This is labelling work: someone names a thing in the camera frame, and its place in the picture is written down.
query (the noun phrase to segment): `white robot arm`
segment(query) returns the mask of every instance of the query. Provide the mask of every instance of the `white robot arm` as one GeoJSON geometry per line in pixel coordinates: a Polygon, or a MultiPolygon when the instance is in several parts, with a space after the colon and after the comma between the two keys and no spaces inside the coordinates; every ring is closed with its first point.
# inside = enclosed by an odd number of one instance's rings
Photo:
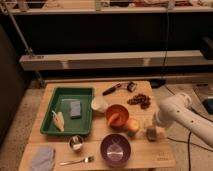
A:
{"type": "Polygon", "coordinates": [[[189,110],[191,104],[192,100],[186,93],[163,100],[159,105],[160,111],[153,116],[153,124],[168,127],[176,121],[213,147],[213,123],[189,110]]]}

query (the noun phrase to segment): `orange bowl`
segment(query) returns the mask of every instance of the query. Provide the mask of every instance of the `orange bowl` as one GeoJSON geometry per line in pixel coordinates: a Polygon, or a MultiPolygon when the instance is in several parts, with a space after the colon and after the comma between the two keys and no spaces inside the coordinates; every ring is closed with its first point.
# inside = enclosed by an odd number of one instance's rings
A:
{"type": "Polygon", "coordinates": [[[129,119],[128,110],[119,104],[114,104],[106,110],[107,124],[112,127],[121,127],[126,124],[129,119]]]}

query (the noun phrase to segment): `white mug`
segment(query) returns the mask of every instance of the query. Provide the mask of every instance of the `white mug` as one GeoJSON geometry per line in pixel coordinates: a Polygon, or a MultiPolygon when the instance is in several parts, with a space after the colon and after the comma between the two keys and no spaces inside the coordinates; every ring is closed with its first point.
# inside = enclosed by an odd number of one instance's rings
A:
{"type": "Polygon", "coordinates": [[[105,113],[108,108],[108,103],[103,96],[95,96],[92,100],[91,107],[94,111],[105,113]]]}

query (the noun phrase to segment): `gray cloth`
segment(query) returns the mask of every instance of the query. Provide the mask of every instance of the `gray cloth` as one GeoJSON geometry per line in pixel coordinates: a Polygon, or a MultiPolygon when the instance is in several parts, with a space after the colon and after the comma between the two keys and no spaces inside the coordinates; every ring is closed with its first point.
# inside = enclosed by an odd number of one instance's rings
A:
{"type": "Polygon", "coordinates": [[[33,157],[29,171],[52,171],[54,168],[55,149],[42,146],[33,157]]]}
{"type": "Polygon", "coordinates": [[[81,117],[81,102],[80,100],[72,101],[70,103],[70,116],[71,118],[81,117]]]}

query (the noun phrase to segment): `green tray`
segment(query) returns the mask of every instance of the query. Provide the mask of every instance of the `green tray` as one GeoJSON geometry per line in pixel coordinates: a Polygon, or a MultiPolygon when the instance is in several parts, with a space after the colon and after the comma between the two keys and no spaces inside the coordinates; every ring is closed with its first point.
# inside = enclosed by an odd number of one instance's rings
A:
{"type": "Polygon", "coordinates": [[[91,87],[57,87],[50,100],[40,132],[47,135],[87,135],[91,129],[91,101],[94,89],[91,87]],[[70,117],[70,102],[80,100],[81,117],[70,117]],[[52,110],[62,112],[64,132],[60,132],[53,123],[52,110]]]}

